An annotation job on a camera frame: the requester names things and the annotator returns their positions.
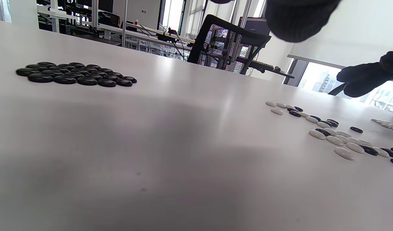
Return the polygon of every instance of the computer monitor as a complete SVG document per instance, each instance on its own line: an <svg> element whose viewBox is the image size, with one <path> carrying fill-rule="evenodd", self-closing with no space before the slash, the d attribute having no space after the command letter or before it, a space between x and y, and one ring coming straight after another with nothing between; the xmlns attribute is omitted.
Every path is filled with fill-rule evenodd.
<svg viewBox="0 0 393 231"><path fill-rule="evenodd" d="M76 0L75 2L78 4L92 7L92 0ZM112 13L113 0L98 0L98 9Z"/></svg>
<svg viewBox="0 0 393 231"><path fill-rule="evenodd" d="M239 18L239 24L241 25L242 17ZM254 32L260 35L269 35L270 29L267 23L267 20L264 18L254 18L248 17L247 22L245 23L245 30Z"/></svg>

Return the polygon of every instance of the wall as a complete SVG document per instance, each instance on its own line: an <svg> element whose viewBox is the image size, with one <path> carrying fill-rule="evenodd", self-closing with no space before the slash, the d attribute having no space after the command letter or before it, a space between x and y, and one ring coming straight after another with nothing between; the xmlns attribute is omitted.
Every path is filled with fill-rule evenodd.
<svg viewBox="0 0 393 231"><path fill-rule="evenodd" d="M289 54L290 50L293 47L293 43L285 42L272 33L271 40L266 44L264 48L261 49L259 52L259 56L257 61L270 64L272 66L278 66L281 70L287 72L290 62L292 61L291 58L288 58L287 55ZM282 83L285 79L284 76L278 75L272 72L261 73L260 71L253 70L252 77L266 79L278 83Z"/></svg>
<svg viewBox="0 0 393 231"><path fill-rule="evenodd" d="M377 62L393 50L393 0L344 0L328 24L290 54L333 67Z"/></svg>
<svg viewBox="0 0 393 231"><path fill-rule="evenodd" d="M10 0L9 2L12 23L38 28L36 0Z"/></svg>
<svg viewBox="0 0 393 231"><path fill-rule="evenodd" d="M135 21L152 29L157 29L158 15L160 13L160 0L128 0L127 20ZM120 16L120 22L124 19L125 0L114 0L113 13Z"/></svg>

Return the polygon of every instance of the mesh chair back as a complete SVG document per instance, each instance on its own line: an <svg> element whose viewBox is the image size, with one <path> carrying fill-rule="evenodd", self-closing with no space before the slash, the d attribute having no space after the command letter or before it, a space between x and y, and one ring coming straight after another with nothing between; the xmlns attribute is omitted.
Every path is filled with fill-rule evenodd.
<svg viewBox="0 0 393 231"><path fill-rule="evenodd" d="M261 49L271 39L226 22L211 14L207 15L195 39L188 62L240 73L245 63L236 58L253 59L257 49Z"/></svg>

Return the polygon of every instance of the white table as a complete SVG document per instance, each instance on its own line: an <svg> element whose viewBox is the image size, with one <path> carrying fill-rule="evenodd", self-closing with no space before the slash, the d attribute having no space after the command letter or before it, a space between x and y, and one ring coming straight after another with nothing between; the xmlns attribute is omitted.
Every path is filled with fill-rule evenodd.
<svg viewBox="0 0 393 231"><path fill-rule="evenodd" d="M14 72L40 61L98 64L138 83ZM343 159L307 134L314 124L265 101L393 147L393 131L370 121L393 114L374 107L0 22L0 231L393 230L389 159Z"/></svg>

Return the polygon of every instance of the pile of black go stones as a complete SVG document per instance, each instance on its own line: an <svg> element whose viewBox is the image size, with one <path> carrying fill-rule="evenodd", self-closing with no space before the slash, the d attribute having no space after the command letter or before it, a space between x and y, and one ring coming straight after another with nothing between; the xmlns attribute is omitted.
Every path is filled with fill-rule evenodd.
<svg viewBox="0 0 393 231"><path fill-rule="evenodd" d="M137 80L131 76L114 72L111 69L101 68L98 65L90 64L85 66L82 63L59 64L40 62L27 65L25 68L16 70L16 74L26 76L29 81L36 83L56 82L60 84L100 85L103 87L115 87L120 85L130 87Z"/></svg>

